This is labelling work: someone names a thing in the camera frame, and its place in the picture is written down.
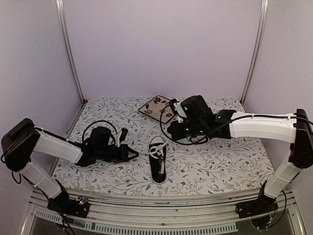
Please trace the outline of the black canvas sneaker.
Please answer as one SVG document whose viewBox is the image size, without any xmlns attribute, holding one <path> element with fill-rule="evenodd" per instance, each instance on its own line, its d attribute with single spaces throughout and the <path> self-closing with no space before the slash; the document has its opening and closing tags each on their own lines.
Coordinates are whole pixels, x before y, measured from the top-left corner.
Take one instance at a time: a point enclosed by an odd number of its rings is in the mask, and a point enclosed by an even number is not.
<svg viewBox="0 0 313 235">
<path fill-rule="evenodd" d="M 155 184 L 163 184 L 166 180 L 167 143 L 161 136 L 154 137 L 148 146 L 151 177 Z"/>
</svg>

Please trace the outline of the white shoelace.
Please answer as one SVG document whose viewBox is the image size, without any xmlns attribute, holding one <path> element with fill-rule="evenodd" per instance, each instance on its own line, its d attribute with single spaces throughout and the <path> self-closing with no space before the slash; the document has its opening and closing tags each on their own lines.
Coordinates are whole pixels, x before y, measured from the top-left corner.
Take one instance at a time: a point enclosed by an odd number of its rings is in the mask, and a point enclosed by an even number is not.
<svg viewBox="0 0 313 235">
<path fill-rule="evenodd" d="M 159 175 L 165 174 L 166 142 L 158 141 L 149 144 L 148 155 L 151 171 Z"/>
</svg>

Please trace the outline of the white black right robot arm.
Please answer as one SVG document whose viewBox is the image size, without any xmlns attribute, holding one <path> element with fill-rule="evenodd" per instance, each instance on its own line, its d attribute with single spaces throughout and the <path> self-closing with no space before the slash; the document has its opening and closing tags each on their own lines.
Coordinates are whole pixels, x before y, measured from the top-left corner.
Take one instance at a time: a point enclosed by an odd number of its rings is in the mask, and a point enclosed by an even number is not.
<svg viewBox="0 0 313 235">
<path fill-rule="evenodd" d="M 167 131 L 172 140 L 188 137 L 202 139 L 260 138 L 284 141 L 290 144 L 289 156 L 268 179 L 253 202 L 256 213 L 264 213 L 272 205 L 283 188 L 298 174 L 313 165 L 312 122 L 303 109 L 283 115 L 249 114 L 235 110 L 221 110 L 214 114 L 204 98 L 194 95 L 182 102 L 169 102 L 178 119 L 170 124 Z"/>
</svg>

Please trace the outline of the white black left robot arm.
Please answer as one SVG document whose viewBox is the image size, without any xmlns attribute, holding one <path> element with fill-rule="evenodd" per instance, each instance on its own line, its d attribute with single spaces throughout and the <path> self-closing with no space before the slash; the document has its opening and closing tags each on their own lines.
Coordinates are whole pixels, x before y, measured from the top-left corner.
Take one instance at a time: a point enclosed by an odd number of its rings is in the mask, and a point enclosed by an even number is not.
<svg viewBox="0 0 313 235">
<path fill-rule="evenodd" d="M 55 179 L 31 160 L 34 152 L 43 153 L 68 161 L 80 167 L 87 167 L 97 161 L 108 163 L 128 162 L 139 156 L 123 141 L 128 130 L 105 126 L 92 129 L 88 138 L 82 136 L 81 142 L 73 142 L 34 125 L 29 118 L 23 119 L 1 139 L 1 160 L 12 172 L 26 178 L 40 189 L 61 212 L 69 212 L 73 203 L 66 197 Z"/>
</svg>

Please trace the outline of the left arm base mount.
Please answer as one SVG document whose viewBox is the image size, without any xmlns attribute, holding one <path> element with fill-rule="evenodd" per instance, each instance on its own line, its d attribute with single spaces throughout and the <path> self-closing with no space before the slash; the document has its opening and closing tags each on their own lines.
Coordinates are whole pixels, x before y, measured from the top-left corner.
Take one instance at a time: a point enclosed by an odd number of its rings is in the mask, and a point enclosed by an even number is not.
<svg viewBox="0 0 313 235">
<path fill-rule="evenodd" d="M 54 199 L 49 199 L 47 208 L 61 214 L 87 218 L 90 203 L 87 197 L 79 196 L 75 199 L 70 199 L 68 195 L 59 195 Z"/>
</svg>

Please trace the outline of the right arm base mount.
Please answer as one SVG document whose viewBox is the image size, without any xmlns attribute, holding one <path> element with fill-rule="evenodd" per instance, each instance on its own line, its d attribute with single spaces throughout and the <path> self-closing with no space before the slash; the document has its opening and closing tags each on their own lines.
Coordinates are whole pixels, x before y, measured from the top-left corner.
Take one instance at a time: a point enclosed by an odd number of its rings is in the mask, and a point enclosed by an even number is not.
<svg viewBox="0 0 313 235">
<path fill-rule="evenodd" d="M 276 199 L 267 196 L 260 196 L 257 199 L 237 203 L 235 212 L 239 218 L 247 218 L 268 212 L 273 212 L 278 209 Z"/>
</svg>

